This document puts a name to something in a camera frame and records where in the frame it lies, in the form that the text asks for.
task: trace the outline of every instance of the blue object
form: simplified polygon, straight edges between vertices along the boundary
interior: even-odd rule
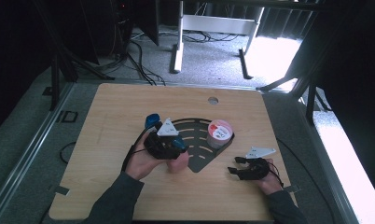
[[[182,137],[180,135],[176,136],[173,140],[173,146],[174,147],[177,147],[181,150],[184,150],[186,149],[185,148],[185,143],[184,143],[184,140],[182,139]]]
[[[160,121],[159,114],[151,114],[151,115],[149,115],[149,116],[146,117],[145,128],[153,126],[153,125],[155,125],[159,121]]]

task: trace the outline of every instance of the red and white cup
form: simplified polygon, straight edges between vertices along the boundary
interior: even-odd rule
[[[208,125],[207,143],[214,149],[220,149],[233,136],[233,129],[223,119],[215,119]]]

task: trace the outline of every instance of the wooden table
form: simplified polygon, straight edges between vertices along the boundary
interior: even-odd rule
[[[216,97],[218,104],[208,99]],[[270,155],[289,186],[262,96],[257,91],[102,84],[92,102],[61,185],[70,192],[56,194],[49,215],[54,219],[83,219],[111,186],[147,115],[170,118],[224,119],[233,128],[232,144],[200,172],[179,174],[158,166],[145,182],[135,206],[135,220],[270,220],[266,197],[251,181],[231,175],[234,157],[252,146],[272,147]]]

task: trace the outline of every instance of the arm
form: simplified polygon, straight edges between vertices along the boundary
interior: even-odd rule
[[[131,223],[135,204],[144,186],[139,181],[162,162],[145,150],[145,134],[131,155],[125,172],[121,172],[112,186],[95,202],[83,223]]]
[[[144,183],[122,172],[95,202],[89,217],[83,223],[131,223],[134,207],[143,186]]]
[[[254,180],[254,182],[267,195],[269,210],[275,223],[308,223],[306,217],[295,206],[289,193],[284,191],[280,181],[273,173],[269,173],[263,179]]]

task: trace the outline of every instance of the black cable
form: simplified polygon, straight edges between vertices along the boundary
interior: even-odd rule
[[[135,153],[140,152],[140,151],[145,151],[145,150],[146,150],[146,148],[139,149],[139,150],[134,151],[132,154],[135,154]]]
[[[76,144],[76,142],[68,143],[66,146],[64,146],[64,147],[60,150],[60,159],[61,159],[65,164],[68,164],[68,161],[63,157],[63,151],[64,151],[66,148],[68,148],[68,147],[70,147],[70,146],[72,146],[72,145],[74,145],[74,144]]]
[[[155,127],[155,125],[156,125],[156,123],[154,123],[154,124],[152,124],[152,125],[144,128],[144,130],[139,134],[139,136],[135,140],[134,144],[130,147],[130,150],[129,150],[129,152],[126,155],[126,158],[124,158],[123,164],[121,165],[121,171],[126,171],[127,164],[129,163],[130,157],[132,156],[132,154],[135,153],[134,150],[135,150],[136,145],[141,140],[142,136],[144,136],[144,134],[147,132],[147,130]]]
[[[272,164],[271,162],[267,162],[267,163],[270,164],[272,167],[274,167],[274,169],[277,173],[275,173],[273,170],[270,170],[270,173],[274,174],[275,177],[277,177],[278,181],[280,182],[281,187],[283,188],[284,182],[280,178],[280,172],[278,171],[278,168],[274,164]]]
[[[50,207],[51,207],[51,204],[48,206],[48,208],[43,213],[42,217],[40,218],[39,224],[42,224],[43,221],[45,220],[46,215],[49,213]]]
[[[165,81],[164,81],[164,78],[163,78],[162,76],[159,76],[159,75],[155,74],[154,72],[150,71],[149,69],[147,69],[147,68],[144,67],[143,65],[141,65],[141,66],[143,67],[143,69],[145,69],[147,72],[149,72],[149,73],[147,73],[148,76],[154,76],[154,77],[157,77],[158,80],[161,81],[162,84],[163,84],[164,86],[166,86]]]
[[[284,145],[290,153],[292,153],[292,155],[296,158],[296,160],[300,163],[300,165],[303,167],[303,169],[306,171],[307,175],[310,177],[311,181],[313,182],[313,184],[315,185],[316,189],[318,190],[319,194],[321,195],[321,197],[324,199],[324,202],[327,206],[327,209],[329,210],[330,212],[330,215],[332,217],[332,222],[333,223],[336,223],[336,219],[335,219],[335,215],[332,211],[332,209],[330,208],[330,204],[329,202],[327,201],[326,197],[325,197],[325,194],[324,192],[321,191],[321,189],[319,188],[318,184],[315,182],[313,176],[311,175],[311,173],[309,172],[309,170],[307,169],[307,167],[304,165],[304,163],[299,159],[299,157],[295,154],[295,152],[285,143],[283,142],[281,139],[279,139],[278,137],[276,137],[277,141],[279,141],[282,145]]]
[[[122,57],[121,55],[119,54],[116,54],[115,55],[115,60],[111,63],[106,63],[106,64],[103,64],[103,65],[97,65],[97,66],[93,66],[93,68],[95,68],[96,70],[100,71],[100,72],[103,72],[105,74],[109,74],[111,72],[114,72],[116,70],[118,70],[125,62],[126,62],[126,57]],[[79,71],[80,74],[82,75],[86,75],[84,72],[82,71],[87,71],[86,68],[84,68],[83,66],[81,66],[80,64],[78,63],[75,63],[73,62],[73,65],[76,69],[80,69],[81,71]]]
[[[208,3],[201,3],[201,6],[199,7],[199,9],[196,10],[196,12],[194,13],[194,15],[198,15],[199,12],[200,12],[200,10],[202,9],[201,15],[203,16],[204,13],[205,13],[205,9],[207,8],[207,5],[208,5]]]
[[[195,38],[189,35],[202,35],[202,39]],[[168,32],[166,34],[160,34],[160,36],[178,36],[177,32]],[[184,40],[188,42],[193,42],[193,43],[207,43],[207,42],[217,42],[217,41],[232,41],[236,39],[239,35],[235,35],[231,39],[227,39],[228,37],[233,36],[232,34],[226,35],[225,37],[222,38],[214,38],[210,34],[202,32],[202,31],[190,31],[190,30],[184,30],[184,35],[183,38]]]
[[[142,67],[142,56],[143,56],[143,52],[142,52],[142,48],[141,46],[134,42],[134,41],[130,41],[131,43],[133,43],[135,46],[138,47],[138,50],[139,50],[139,54],[138,54],[138,62],[135,61],[135,59],[131,56],[130,53],[127,53],[127,55],[129,56],[130,60],[132,61],[133,65],[135,66],[136,70],[139,72],[139,74],[141,74],[142,77],[144,77],[144,79],[146,79],[146,81],[151,85],[155,85],[157,86],[155,80],[153,80],[151,77],[149,77],[145,71],[144,71],[144,68]]]

